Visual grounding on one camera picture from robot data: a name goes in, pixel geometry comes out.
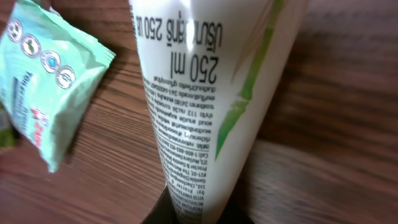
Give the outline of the white tube gold cap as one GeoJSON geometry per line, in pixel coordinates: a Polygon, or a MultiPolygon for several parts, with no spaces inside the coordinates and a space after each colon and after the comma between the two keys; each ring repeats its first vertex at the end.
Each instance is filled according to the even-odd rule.
{"type": "Polygon", "coordinates": [[[146,100],[178,222],[220,219],[308,4],[129,3],[146,100]]]}

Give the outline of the teal wet wipes pack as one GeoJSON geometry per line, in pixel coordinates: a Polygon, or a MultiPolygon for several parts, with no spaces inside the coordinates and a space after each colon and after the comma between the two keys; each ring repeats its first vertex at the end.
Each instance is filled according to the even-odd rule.
{"type": "Polygon", "coordinates": [[[58,170],[115,53],[39,1],[19,0],[1,36],[1,102],[58,170]]]}

